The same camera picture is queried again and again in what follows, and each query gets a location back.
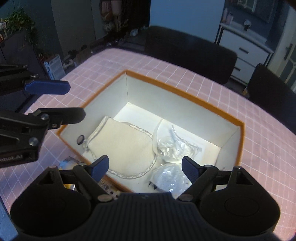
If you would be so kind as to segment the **black chair right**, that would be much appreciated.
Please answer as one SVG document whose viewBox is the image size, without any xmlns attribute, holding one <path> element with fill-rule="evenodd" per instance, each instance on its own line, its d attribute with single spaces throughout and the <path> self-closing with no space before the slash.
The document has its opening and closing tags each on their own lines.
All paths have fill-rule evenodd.
<svg viewBox="0 0 296 241">
<path fill-rule="evenodd" d="M 295 133 L 295 93 L 262 64 L 258 64 L 247 85 L 249 100 Z"/>
</svg>

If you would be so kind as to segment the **clear plastic bag upper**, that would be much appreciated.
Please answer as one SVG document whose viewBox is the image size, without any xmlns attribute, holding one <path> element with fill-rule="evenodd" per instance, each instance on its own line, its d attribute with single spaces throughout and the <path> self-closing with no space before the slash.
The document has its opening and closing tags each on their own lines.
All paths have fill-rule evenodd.
<svg viewBox="0 0 296 241">
<path fill-rule="evenodd" d="M 193 159 L 202 152 L 199 145 L 181 138 L 175 125 L 164 119 L 159 121 L 152 134 L 152 150 L 163 161 L 176 164 L 185 156 Z"/>
</svg>

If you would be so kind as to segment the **blue white carton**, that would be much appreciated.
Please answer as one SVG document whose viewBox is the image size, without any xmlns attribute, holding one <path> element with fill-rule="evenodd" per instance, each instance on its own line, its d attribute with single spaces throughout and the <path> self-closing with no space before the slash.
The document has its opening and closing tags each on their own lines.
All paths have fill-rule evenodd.
<svg viewBox="0 0 296 241">
<path fill-rule="evenodd" d="M 51 80 L 61 80 L 66 75 L 59 54 L 52 55 L 45 60 L 44 68 Z"/>
</svg>

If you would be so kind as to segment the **snack packet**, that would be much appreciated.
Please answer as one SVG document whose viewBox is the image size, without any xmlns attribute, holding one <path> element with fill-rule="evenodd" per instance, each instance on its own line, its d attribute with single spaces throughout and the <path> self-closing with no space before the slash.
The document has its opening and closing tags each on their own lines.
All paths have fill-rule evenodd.
<svg viewBox="0 0 296 241">
<path fill-rule="evenodd" d="M 58 169 L 59 170 L 72 170 L 75 166 L 84 166 L 86 165 L 84 162 L 78 161 L 74 159 L 73 157 L 69 156 L 63 161 L 60 162 Z"/>
</svg>

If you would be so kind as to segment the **white drawer cabinet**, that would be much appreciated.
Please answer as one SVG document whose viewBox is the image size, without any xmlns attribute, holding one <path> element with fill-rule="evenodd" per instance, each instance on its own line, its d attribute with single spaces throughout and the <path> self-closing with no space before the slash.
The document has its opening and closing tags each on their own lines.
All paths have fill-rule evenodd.
<svg viewBox="0 0 296 241">
<path fill-rule="evenodd" d="M 215 43 L 237 54 L 231 78 L 248 85 L 258 64 L 267 66 L 274 51 L 266 44 L 266 39 L 251 29 L 236 22 L 221 23 Z"/>
</svg>

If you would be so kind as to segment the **orange storage box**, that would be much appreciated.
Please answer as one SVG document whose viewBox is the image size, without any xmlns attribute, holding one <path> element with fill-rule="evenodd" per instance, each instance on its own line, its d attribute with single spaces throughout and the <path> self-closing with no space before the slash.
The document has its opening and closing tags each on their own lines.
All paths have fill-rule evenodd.
<svg viewBox="0 0 296 241">
<path fill-rule="evenodd" d="M 244 124 L 182 90 L 124 71 L 85 104 L 85 118 L 58 130 L 87 164 L 109 158 L 106 180 L 123 192 L 183 187 L 182 172 L 168 171 L 188 156 L 199 165 L 230 171 L 241 160 Z"/>
</svg>

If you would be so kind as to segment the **pink checkered tablecloth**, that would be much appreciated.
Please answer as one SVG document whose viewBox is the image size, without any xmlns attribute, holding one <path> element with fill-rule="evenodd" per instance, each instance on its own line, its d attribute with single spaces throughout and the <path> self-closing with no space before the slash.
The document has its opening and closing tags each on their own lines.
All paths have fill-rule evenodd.
<svg viewBox="0 0 296 241">
<path fill-rule="evenodd" d="M 66 95 L 45 95 L 30 108 L 81 107 L 126 71 L 157 80 L 222 109 L 245 125 L 240 165 L 278 202 L 280 219 L 274 233 L 295 236 L 295 134 L 245 97 L 185 68 L 121 49 L 107 49 L 65 76 Z"/>
</svg>

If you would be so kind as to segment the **potted green plant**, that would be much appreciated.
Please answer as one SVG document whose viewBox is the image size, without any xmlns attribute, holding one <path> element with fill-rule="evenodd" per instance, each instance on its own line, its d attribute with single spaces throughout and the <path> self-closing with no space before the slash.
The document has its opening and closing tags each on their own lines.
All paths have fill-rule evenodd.
<svg viewBox="0 0 296 241">
<path fill-rule="evenodd" d="M 6 22 L 6 32 L 9 38 L 13 35 L 24 33 L 25 40 L 35 52 L 38 51 L 38 31 L 36 23 L 24 11 L 24 9 L 13 11 L 4 19 L 4 22 Z"/>
</svg>

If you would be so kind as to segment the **clear plastic bag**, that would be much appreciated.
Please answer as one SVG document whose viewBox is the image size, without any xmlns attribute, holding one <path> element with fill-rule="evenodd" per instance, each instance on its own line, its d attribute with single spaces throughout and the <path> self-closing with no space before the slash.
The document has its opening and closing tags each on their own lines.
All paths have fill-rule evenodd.
<svg viewBox="0 0 296 241">
<path fill-rule="evenodd" d="M 199 145 L 181 138 L 175 125 L 164 119 L 159 121 L 152 134 L 152 150 L 163 161 L 176 164 L 185 156 L 193 159 L 202 152 Z"/>
<path fill-rule="evenodd" d="M 168 163 L 154 169 L 149 186 L 159 192 L 170 192 L 175 198 L 186 191 L 192 182 L 186 177 L 179 164 Z"/>
</svg>

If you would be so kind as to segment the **black chair left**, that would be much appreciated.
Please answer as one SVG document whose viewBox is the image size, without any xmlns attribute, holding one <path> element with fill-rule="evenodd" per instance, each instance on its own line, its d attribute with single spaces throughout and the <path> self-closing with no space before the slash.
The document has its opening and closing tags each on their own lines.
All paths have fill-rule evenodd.
<svg viewBox="0 0 296 241">
<path fill-rule="evenodd" d="M 225 47 L 159 26 L 148 28 L 144 52 L 221 85 L 228 82 L 237 60 L 237 54 Z"/>
</svg>

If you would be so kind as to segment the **clear plastic bag lower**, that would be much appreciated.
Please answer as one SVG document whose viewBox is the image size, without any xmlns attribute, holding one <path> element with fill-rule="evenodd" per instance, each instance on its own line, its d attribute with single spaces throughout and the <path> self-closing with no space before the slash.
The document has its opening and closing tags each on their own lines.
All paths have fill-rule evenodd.
<svg viewBox="0 0 296 241">
<path fill-rule="evenodd" d="M 168 163 L 154 169 L 149 186 L 159 192 L 170 192 L 175 198 L 186 191 L 192 182 L 186 177 L 179 164 Z"/>
</svg>

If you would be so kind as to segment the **black chair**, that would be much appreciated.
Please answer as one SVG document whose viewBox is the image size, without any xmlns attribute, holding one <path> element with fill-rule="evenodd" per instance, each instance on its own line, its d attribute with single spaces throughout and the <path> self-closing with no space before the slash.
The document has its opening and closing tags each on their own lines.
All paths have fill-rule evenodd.
<svg viewBox="0 0 296 241">
<path fill-rule="evenodd" d="M 258 64 L 247 85 L 249 100 L 295 133 L 295 93 L 262 64 Z"/>
<path fill-rule="evenodd" d="M 144 52 L 221 85 L 228 82 L 237 60 L 237 54 L 225 47 L 159 26 L 148 28 Z"/>
</svg>

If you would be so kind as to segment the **cream cloth pouch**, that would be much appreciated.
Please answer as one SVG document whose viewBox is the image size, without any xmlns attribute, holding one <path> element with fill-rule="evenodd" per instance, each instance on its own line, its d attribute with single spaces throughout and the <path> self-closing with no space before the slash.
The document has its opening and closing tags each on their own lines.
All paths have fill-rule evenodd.
<svg viewBox="0 0 296 241">
<path fill-rule="evenodd" d="M 84 141 L 83 148 L 94 160 L 108 156 L 108 171 L 124 179 L 142 177 L 151 170 L 157 159 L 152 147 L 152 134 L 108 116 Z"/>
</svg>

